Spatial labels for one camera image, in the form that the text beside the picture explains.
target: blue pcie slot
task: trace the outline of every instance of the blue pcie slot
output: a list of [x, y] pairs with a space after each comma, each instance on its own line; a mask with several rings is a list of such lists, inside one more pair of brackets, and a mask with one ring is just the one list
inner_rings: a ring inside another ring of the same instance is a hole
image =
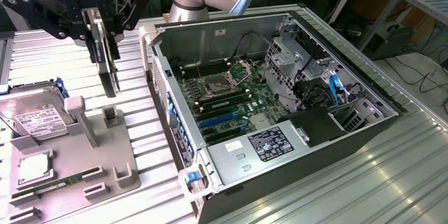
[[224, 116], [220, 116], [218, 118], [214, 118], [214, 119], [210, 119], [205, 122], [201, 122], [198, 124], [198, 128], [205, 128], [208, 126], [212, 126], [217, 123], [221, 123], [221, 122], [225, 122], [225, 121], [230, 121], [236, 118], [237, 114], [238, 114], [240, 111], [236, 111], [233, 112], [232, 114], [228, 114], [228, 115], [224, 115]]

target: blue clip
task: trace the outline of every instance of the blue clip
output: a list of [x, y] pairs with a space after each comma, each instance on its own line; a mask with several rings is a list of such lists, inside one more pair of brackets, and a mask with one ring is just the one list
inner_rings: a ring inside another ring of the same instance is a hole
[[57, 77], [56, 81], [53, 81], [53, 82], [57, 85], [57, 87], [60, 88], [64, 98], [69, 97], [68, 91], [66, 91], [65, 86], [64, 86], [62, 79]]
[[168, 105], [168, 113], [169, 114], [173, 113], [173, 109], [174, 109], [174, 105], [172, 103], [169, 103], [169, 105]]
[[201, 179], [201, 173], [198, 172], [198, 170], [196, 170], [194, 172], [189, 172], [186, 174], [185, 182], [186, 182], [186, 184], [190, 184], [192, 182], [194, 182], [200, 179]]
[[241, 132], [244, 132], [244, 131], [245, 131], [245, 126], [246, 126], [246, 123], [245, 123], [245, 124], [242, 124], [242, 125], [240, 126], [240, 131], [241, 131]]
[[338, 80], [338, 77], [336, 74], [333, 74], [329, 77], [328, 80], [328, 84], [329, 84], [329, 90], [330, 93], [333, 94], [334, 100], [336, 100], [336, 106], [338, 106], [338, 101], [337, 101], [337, 94], [336, 94], [336, 88], [340, 88], [341, 90], [345, 90], [344, 85], [341, 84], [341, 81]]
[[0, 94], [9, 94], [10, 86], [8, 84], [0, 85]]

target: power supply label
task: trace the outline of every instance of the power supply label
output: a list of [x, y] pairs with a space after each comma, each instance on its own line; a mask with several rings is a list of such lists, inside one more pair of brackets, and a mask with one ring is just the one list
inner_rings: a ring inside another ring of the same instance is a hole
[[249, 136], [248, 139], [262, 162], [294, 150], [278, 127]]

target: metal shelf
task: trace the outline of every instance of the metal shelf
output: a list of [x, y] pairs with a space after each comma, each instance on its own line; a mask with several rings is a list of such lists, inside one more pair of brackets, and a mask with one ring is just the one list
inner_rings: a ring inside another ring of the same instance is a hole
[[[418, 8], [430, 17], [438, 20], [441, 23], [448, 25], [448, 0], [390, 0], [388, 3], [378, 19], [376, 20], [372, 29], [369, 29], [366, 34], [362, 34], [361, 40], [357, 43], [358, 50], [364, 50], [366, 44], [369, 43], [377, 28], [384, 23], [386, 17], [390, 15], [393, 9], [400, 1], [406, 1], [412, 7]], [[410, 11], [410, 7], [401, 13], [396, 21], [401, 22]]]

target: motherboard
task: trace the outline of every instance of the motherboard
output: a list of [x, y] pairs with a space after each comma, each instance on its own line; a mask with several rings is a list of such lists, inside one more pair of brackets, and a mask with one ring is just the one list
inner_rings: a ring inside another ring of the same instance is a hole
[[180, 68], [184, 97], [209, 145], [273, 125], [288, 114], [250, 60]]

